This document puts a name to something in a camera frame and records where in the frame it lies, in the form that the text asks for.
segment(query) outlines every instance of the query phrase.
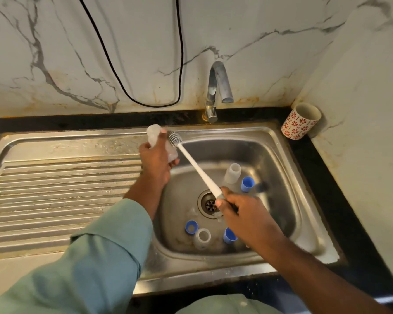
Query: shirt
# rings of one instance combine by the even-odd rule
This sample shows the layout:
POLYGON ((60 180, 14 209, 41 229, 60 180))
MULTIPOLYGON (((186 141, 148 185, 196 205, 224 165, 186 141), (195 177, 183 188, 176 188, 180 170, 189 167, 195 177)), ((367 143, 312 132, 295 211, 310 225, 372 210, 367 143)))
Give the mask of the shirt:
MULTIPOLYGON (((152 237, 152 221, 123 199, 71 236, 56 262, 22 277, 0 296, 0 314, 125 313, 152 237)), ((241 294, 201 299, 179 314, 279 313, 241 294)))

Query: faucet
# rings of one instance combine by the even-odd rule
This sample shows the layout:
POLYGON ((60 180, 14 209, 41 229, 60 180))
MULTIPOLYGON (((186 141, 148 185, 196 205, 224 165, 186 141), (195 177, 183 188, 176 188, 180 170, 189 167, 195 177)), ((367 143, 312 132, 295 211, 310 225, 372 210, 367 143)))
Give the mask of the faucet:
POLYGON ((205 102, 205 121, 214 123, 217 121, 217 112, 215 110, 215 94, 217 93, 217 85, 220 90, 222 103, 233 103, 233 94, 231 93, 230 83, 228 82, 227 73, 224 64, 215 61, 210 70, 210 78, 208 80, 207 100, 205 102))

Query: brush head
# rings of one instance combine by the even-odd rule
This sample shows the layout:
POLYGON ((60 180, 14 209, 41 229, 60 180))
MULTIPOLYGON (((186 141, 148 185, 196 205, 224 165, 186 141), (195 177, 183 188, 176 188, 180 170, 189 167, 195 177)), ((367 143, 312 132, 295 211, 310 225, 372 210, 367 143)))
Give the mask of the brush head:
POLYGON ((183 143, 181 136, 175 131, 168 131, 168 140, 174 148, 177 148, 179 143, 183 143))

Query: drain strainer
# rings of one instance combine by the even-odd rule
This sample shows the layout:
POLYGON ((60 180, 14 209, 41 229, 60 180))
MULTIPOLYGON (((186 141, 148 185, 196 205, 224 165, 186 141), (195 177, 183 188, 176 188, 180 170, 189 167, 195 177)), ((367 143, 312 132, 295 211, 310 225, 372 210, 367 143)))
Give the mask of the drain strainer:
POLYGON ((213 215, 219 211, 215 206, 215 196, 210 190, 205 190, 198 197, 198 209, 205 217, 216 219, 213 215))

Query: rolled-up sleeve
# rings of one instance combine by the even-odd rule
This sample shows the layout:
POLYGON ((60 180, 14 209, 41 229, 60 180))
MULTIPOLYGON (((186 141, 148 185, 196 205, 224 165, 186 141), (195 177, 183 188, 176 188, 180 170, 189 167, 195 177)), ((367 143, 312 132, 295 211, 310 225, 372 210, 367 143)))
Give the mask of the rolled-up sleeve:
POLYGON ((56 262, 30 272, 0 296, 3 313, 121 313, 151 242, 144 208, 123 199, 72 236, 56 262))

